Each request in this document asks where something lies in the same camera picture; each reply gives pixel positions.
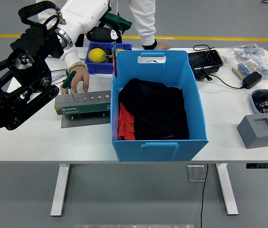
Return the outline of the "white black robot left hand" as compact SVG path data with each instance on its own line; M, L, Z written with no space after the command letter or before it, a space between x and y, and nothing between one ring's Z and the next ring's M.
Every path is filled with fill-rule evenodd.
M78 36L93 29L99 21L123 29L122 18L109 12L108 0L68 0L57 12L55 29L63 47L74 45Z

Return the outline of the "person's left hand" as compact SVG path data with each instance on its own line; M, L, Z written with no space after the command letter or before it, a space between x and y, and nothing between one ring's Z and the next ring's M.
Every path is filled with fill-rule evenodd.
M165 44L163 42L158 42L157 45L154 47L154 50L168 50L172 46L170 44Z

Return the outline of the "person's right hand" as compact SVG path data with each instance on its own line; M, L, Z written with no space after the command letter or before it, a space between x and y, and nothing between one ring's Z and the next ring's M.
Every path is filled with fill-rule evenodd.
M85 69L84 66L75 66L73 67L69 73L75 71L75 75L71 81L71 90L73 93L77 93L77 88L80 83L82 86L83 92L88 92L89 89L89 81L90 81L90 75L88 71Z

